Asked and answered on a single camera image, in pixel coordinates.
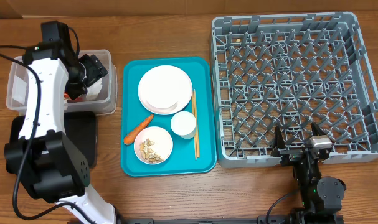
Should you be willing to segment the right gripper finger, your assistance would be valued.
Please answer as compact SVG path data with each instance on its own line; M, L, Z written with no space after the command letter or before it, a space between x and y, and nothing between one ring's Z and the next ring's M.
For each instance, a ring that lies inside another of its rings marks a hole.
M283 139L279 125L275 126L275 140L274 140L274 143L273 143L273 147L275 149L285 149L286 148L285 141Z
M312 136L324 136L326 133L318 126L316 122L311 123Z

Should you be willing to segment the white paper napkin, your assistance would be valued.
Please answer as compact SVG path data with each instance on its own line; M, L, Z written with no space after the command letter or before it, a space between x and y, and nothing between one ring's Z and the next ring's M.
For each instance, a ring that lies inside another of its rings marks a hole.
M85 101L95 100L102 89L101 71L97 68L88 70L84 78L84 83L87 86L87 93L83 96L83 99Z

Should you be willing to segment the red snack wrapper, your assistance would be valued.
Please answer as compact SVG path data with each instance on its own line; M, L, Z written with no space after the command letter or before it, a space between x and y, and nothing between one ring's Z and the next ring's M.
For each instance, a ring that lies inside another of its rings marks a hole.
M73 103L73 102L81 102L83 101L83 98L81 96L79 96L78 98L76 99L71 99L71 97L65 92L64 93L64 100L67 102L67 103Z

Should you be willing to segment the orange carrot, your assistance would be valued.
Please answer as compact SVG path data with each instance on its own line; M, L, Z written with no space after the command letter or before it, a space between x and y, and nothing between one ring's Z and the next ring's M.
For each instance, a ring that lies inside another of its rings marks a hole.
M144 119L139 125L137 125L137 127L134 128L134 130L132 130L130 133L128 133L125 136L125 138L123 139L123 143L125 145L130 145L130 144L134 143L137 135L142 130L144 130L150 124L150 122L152 122L153 118L154 118L154 115L151 114L146 119Z

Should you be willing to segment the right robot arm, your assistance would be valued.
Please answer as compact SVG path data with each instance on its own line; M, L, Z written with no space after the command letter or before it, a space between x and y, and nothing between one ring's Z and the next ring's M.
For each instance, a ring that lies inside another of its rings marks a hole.
M275 127L271 156L280 157L282 166L292 166L298 188L270 206L265 223L344 223L343 216L337 212L342 209L346 184L335 177L323 177L319 169L319 162L329 158L333 142L315 122L311 123L311 128L312 136L301 148L288 149L280 127ZM297 193L301 195L301 208L294 208L287 216L270 215L276 205Z

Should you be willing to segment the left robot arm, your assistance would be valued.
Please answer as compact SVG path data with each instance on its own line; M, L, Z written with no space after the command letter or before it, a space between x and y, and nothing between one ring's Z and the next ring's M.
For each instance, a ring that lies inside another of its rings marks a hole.
M82 223L121 223L118 210L90 183L87 158L67 137L64 98L76 99L108 74L94 55L81 55L76 32L59 21L41 25L42 41L26 47L19 65L27 70L26 114L18 139L6 144L6 169L34 199L64 207Z

